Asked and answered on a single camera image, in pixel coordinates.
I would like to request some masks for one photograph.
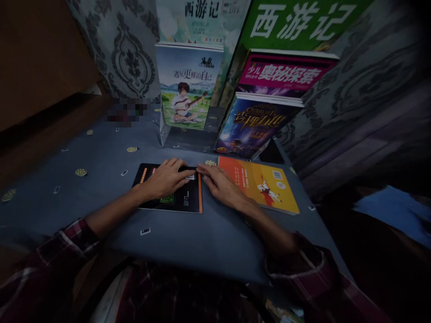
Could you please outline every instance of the cartoon boy with guitar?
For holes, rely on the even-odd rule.
[[[198,102],[202,100],[208,93],[205,92],[196,100],[191,101],[187,96],[190,91],[190,86],[186,82],[178,83],[178,94],[173,97],[171,108],[175,111],[174,122],[182,123],[196,123],[203,120],[198,118],[196,112],[190,112],[193,106],[197,106]]]

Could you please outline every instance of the wallpaper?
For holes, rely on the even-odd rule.
[[[375,0],[334,43],[338,66],[278,134],[297,171],[423,80],[420,34],[405,1]]]
[[[106,90],[117,98],[160,102],[155,1],[67,0],[67,4]]]

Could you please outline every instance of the book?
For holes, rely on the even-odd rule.
[[[251,48],[326,51],[373,0],[254,0],[232,58],[220,106],[227,106]]]
[[[237,91],[300,98],[338,61],[323,52],[251,49]]]
[[[281,168],[225,156],[219,156],[217,164],[245,195],[262,207],[290,215],[299,214],[295,197]]]
[[[222,1],[156,0],[161,41],[223,44]]]
[[[158,164],[140,164],[133,186],[147,181],[153,175]],[[181,167],[184,170],[195,170],[196,167]],[[160,200],[148,201],[139,206],[140,209],[165,210],[176,212],[202,213],[202,183],[201,175],[195,173],[187,177],[190,181],[175,193]]]
[[[254,159],[271,137],[303,108],[298,99],[237,92],[221,126],[214,151]]]
[[[244,20],[251,0],[224,0],[222,15],[224,20],[223,45],[224,58],[221,63],[220,72],[214,87],[210,106],[217,106],[223,93],[224,84],[232,61],[233,53],[241,34]]]
[[[223,46],[160,42],[155,47],[165,124],[203,130]]]

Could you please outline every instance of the person's right hand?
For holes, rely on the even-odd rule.
[[[238,211],[242,211],[245,204],[255,203],[254,200],[248,198],[238,186],[235,185],[223,168],[198,164],[196,170],[198,173],[204,175],[203,180],[207,183],[211,194],[223,204]]]

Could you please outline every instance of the blue cloth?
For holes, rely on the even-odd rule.
[[[408,193],[386,186],[359,200],[353,209],[403,231],[416,242],[431,249],[431,236],[421,223],[421,219],[431,222],[431,209],[417,202]]]

